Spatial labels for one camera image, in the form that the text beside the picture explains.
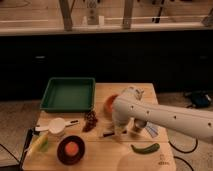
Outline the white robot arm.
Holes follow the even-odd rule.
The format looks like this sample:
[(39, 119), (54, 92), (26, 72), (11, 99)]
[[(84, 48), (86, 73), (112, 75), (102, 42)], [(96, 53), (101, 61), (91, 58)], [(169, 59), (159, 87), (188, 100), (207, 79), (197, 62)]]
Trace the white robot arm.
[(115, 98), (112, 120), (116, 128), (125, 128), (134, 118), (213, 144), (213, 112), (148, 103), (142, 99), (143, 93), (129, 86)]

